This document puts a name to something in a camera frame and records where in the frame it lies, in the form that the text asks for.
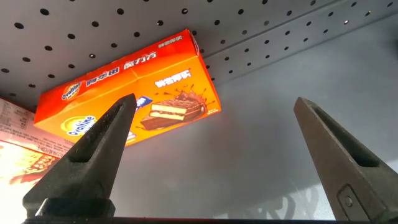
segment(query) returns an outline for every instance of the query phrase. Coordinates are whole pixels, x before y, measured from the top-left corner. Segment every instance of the orange box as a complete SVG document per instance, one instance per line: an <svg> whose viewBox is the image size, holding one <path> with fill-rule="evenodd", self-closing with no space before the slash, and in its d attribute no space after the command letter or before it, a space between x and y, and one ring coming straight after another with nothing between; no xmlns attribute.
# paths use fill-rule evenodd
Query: orange box
<svg viewBox="0 0 398 224"><path fill-rule="evenodd" d="M137 110L127 146L221 111L197 43L184 30L43 93L35 126L76 142L131 93Z"/></svg>

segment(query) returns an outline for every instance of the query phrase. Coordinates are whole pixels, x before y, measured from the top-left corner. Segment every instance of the ovaltine logo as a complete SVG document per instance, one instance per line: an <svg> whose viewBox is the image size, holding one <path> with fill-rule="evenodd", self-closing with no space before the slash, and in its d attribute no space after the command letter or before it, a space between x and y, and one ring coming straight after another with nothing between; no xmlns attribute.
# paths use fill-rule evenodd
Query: ovaltine logo
<svg viewBox="0 0 398 224"><path fill-rule="evenodd" d="M62 100L71 100L72 98L77 96L80 87L81 87L81 82L66 87L65 90L63 91Z"/></svg>
<svg viewBox="0 0 398 224"><path fill-rule="evenodd" d="M96 122L94 116L77 116L61 124L61 129L70 136L84 135Z"/></svg>

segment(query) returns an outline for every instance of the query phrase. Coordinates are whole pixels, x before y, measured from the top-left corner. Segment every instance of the gray metal shelf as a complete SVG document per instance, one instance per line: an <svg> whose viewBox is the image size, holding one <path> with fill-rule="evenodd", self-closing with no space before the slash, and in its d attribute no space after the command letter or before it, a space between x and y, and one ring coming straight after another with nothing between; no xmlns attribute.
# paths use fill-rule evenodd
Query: gray metal shelf
<svg viewBox="0 0 398 224"><path fill-rule="evenodd" d="M34 110L42 91L188 27L223 112L126 148L116 215L331 219L294 101L317 102L398 169L396 12L393 0L7 0L0 97Z"/></svg>

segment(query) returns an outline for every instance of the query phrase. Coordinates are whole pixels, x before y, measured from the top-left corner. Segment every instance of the hole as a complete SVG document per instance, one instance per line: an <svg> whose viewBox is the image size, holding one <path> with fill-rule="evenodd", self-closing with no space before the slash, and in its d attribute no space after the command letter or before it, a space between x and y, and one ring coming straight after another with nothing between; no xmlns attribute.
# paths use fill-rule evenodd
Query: hole
<svg viewBox="0 0 398 224"><path fill-rule="evenodd" d="M74 34L68 34L68 38L73 40L74 38L76 38L76 36Z"/></svg>
<svg viewBox="0 0 398 224"><path fill-rule="evenodd" d="M40 13L45 15L45 16L48 16L50 14L50 12L48 10L46 10L46 9L40 9Z"/></svg>
<svg viewBox="0 0 398 224"><path fill-rule="evenodd" d="M123 10L122 8L119 8L118 10L116 10L116 12L117 12L119 15L123 15L123 14L124 14L124 10Z"/></svg>
<svg viewBox="0 0 398 224"><path fill-rule="evenodd" d="M100 24L99 24L97 21L93 21L93 22L91 23L91 25L92 25L93 27L98 27Z"/></svg>
<svg viewBox="0 0 398 224"><path fill-rule="evenodd" d="M24 25L22 25L22 24L19 23L19 22L14 23L14 26L15 26L16 28L18 28L18 29L23 29L23 28L24 28Z"/></svg>

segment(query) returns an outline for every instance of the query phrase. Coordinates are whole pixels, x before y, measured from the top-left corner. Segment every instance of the packaging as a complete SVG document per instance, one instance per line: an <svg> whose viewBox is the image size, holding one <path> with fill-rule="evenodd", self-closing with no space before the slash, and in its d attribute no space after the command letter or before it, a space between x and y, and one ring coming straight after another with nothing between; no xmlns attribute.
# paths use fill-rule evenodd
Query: packaging
<svg viewBox="0 0 398 224"><path fill-rule="evenodd" d="M72 146L33 126L35 114L0 98L0 223L21 223L23 196Z"/></svg>
<svg viewBox="0 0 398 224"><path fill-rule="evenodd" d="M76 142L131 93L137 110L127 146L221 111L198 46L184 30L43 93L35 125Z"/></svg>

